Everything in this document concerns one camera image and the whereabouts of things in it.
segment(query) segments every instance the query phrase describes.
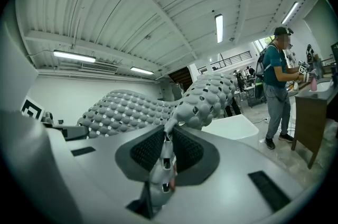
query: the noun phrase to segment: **air conditioner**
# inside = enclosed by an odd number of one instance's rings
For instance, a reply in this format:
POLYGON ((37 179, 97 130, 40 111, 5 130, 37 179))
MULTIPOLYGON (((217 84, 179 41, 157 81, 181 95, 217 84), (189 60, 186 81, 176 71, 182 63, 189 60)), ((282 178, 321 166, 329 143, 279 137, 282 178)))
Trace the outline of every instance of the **air conditioner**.
POLYGON ((87 70, 110 72, 110 73, 116 73, 118 69, 117 66, 112 65, 110 63, 104 63, 104 62, 83 62, 81 68, 87 69, 87 70))

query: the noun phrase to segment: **bubble-textured surface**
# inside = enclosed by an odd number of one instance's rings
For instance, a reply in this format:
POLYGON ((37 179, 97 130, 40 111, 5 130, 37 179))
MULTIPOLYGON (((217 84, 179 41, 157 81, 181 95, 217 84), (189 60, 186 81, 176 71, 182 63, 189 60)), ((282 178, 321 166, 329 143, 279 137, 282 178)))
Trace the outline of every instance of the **bubble-textured surface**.
POLYGON ((207 74, 191 84, 180 100, 173 102, 151 99, 129 90, 114 90, 89 108, 78 125, 89 127, 90 138, 159 124, 168 133, 179 122, 202 129, 231 104, 236 86, 233 76, 207 74))

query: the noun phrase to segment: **ceiling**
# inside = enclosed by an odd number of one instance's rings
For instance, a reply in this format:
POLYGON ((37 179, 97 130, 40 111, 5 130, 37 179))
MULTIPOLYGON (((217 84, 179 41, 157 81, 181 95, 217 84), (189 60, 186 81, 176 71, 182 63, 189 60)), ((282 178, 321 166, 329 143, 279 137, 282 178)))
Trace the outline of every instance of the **ceiling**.
POLYGON ((58 49, 117 64, 120 66, 117 74, 125 76, 146 76, 131 72, 131 66, 154 71, 148 78, 156 79, 196 59, 269 35, 295 1, 302 2, 297 10, 307 3, 307 0, 16 0, 16 11, 28 53, 41 52, 32 57, 38 69, 71 62, 48 52, 58 49), (217 14, 224 16, 224 38, 219 44, 214 21, 217 14))

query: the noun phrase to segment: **concrete floor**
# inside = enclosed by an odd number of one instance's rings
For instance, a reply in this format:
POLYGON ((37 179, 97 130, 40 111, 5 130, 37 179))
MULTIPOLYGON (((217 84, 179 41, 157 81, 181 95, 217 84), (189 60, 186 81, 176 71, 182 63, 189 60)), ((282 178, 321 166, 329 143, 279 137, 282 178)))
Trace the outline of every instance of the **concrete floor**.
MULTIPOLYGON (((280 129, 275 134, 274 143, 276 148, 270 150, 267 148, 264 139, 268 130, 268 123, 262 121, 269 117, 267 104, 262 103, 250 108, 242 95, 243 114, 259 129, 259 146, 261 153, 274 161, 277 165, 284 168, 293 176, 303 187, 307 188, 318 182, 325 175, 326 170, 330 167, 331 159, 338 148, 338 139, 335 137, 338 123, 333 120, 327 120, 324 138, 321 144, 317 158, 309 170, 307 163, 309 162, 312 153, 300 142, 297 142, 295 151, 291 151, 291 143, 280 141, 278 135, 280 129)), ((291 118, 289 124, 289 135, 294 136, 295 127, 295 97, 290 97, 292 105, 291 118)))

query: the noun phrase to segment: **pink bottle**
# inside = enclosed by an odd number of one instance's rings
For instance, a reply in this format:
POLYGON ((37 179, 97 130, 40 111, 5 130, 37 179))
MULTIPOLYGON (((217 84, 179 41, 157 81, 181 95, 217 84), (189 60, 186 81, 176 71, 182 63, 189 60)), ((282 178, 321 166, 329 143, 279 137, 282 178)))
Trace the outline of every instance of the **pink bottle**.
POLYGON ((316 69, 313 69, 311 71, 311 76, 312 76, 312 80, 311 80, 311 83, 310 83, 311 91, 316 91, 317 90, 316 69))

